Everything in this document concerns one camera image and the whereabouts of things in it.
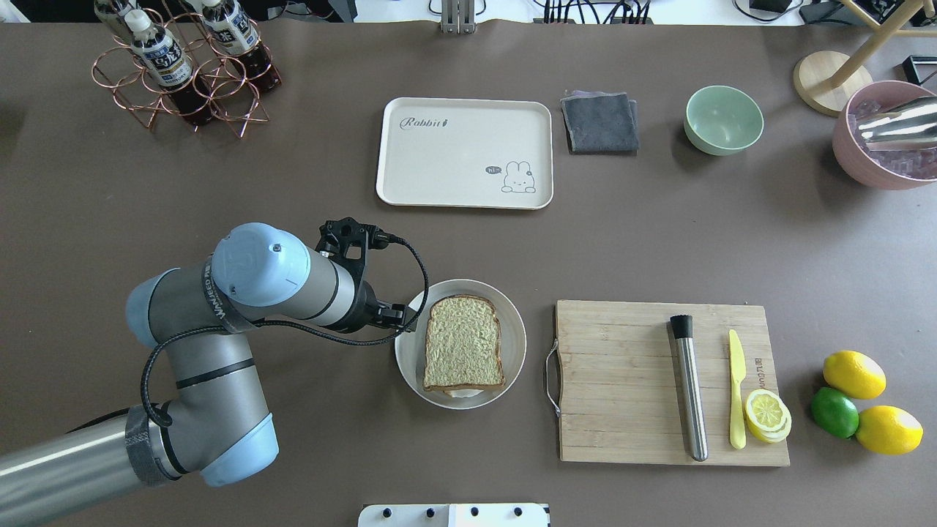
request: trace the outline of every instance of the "sandwich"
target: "sandwich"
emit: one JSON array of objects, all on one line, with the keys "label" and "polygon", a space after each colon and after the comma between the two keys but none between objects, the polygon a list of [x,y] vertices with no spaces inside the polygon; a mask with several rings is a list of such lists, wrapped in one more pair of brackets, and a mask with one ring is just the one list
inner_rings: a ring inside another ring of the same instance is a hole
[{"label": "sandwich", "polygon": [[487,390],[504,386],[501,325],[485,298],[457,294],[439,300],[426,323],[427,391]]}]

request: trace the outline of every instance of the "black muddler tip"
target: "black muddler tip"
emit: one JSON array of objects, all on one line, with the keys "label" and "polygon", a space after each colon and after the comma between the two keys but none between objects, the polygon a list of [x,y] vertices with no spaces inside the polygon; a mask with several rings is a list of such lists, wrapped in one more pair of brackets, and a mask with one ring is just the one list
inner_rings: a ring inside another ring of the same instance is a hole
[{"label": "black muddler tip", "polygon": [[691,315],[670,317],[670,325],[674,328],[674,339],[693,338],[693,317]]}]

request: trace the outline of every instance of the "dark liquid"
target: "dark liquid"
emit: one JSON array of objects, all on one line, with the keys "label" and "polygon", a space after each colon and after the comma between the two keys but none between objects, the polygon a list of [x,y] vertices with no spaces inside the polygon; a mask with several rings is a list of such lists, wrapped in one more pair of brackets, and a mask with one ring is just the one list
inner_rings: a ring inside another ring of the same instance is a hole
[{"label": "dark liquid", "polygon": [[241,71],[240,65],[235,62],[234,65],[238,69],[238,73],[250,79],[250,83],[257,86],[257,89],[261,92],[269,92],[280,85],[280,76],[276,72],[276,68],[270,64],[270,55],[263,47],[263,44],[258,44],[253,50],[244,53],[237,59],[244,63],[245,69],[245,71]]},{"label": "dark liquid", "polygon": [[208,99],[202,95],[206,93],[208,93],[208,88],[200,76],[192,79],[186,87],[169,92],[169,96],[182,118],[188,124],[199,127],[212,120],[212,109],[208,105]]}]

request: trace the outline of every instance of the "bread crust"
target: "bread crust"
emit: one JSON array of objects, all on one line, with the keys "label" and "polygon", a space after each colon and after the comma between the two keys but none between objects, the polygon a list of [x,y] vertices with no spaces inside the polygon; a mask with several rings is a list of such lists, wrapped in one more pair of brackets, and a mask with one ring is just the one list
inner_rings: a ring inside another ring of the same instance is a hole
[{"label": "bread crust", "polygon": [[453,294],[450,296],[445,296],[439,299],[436,304],[433,304],[433,307],[429,310],[429,319],[426,321],[426,348],[424,350],[424,361],[429,361],[429,325],[433,322],[433,317],[436,312],[436,306],[439,305],[443,300],[449,298],[471,298],[473,300],[481,300],[491,308],[492,318],[495,319],[495,327],[498,329],[498,339],[495,343],[495,360],[498,362],[498,373],[500,374],[501,381],[498,384],[452,384],[452,385],[438,385],[430,384],[427,385],[424,380],[424,390],[427,392],[434,391],[452,391],[452,390],[491,390],[495,388],[501,388],[504,386],[504,368],[501,365],[501,320],[498,318],[498,311],[495,309],[495,305],[491,303],[487,298],[477,296],[474,294]]}]

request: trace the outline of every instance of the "lemon slice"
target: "lemon slice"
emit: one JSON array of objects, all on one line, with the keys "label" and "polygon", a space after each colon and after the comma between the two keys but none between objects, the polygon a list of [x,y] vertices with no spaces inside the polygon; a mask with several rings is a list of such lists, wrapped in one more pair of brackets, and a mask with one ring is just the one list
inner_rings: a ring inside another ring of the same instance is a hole
[{"label": "lemon slice", "polygon": [[750,419],[746,419],[751,435],[755,436],[755,439],[764,441],[765,443],[780,443],[787,439],[787,436],[791,433],[791,412],[787,409],[787,406],[782,406],[781,409],[784,412],[784,424],[778,431],[763,431],[758,429]]},{"label": "lemon slice", "polygon": [[[746,417],[762,432],[776,432],[783,429],[786,410],[787,407],[777,394],[762,388],[753,390],[745,400]],[[790,412],[787,415],[787,420],[790,420]]]}]

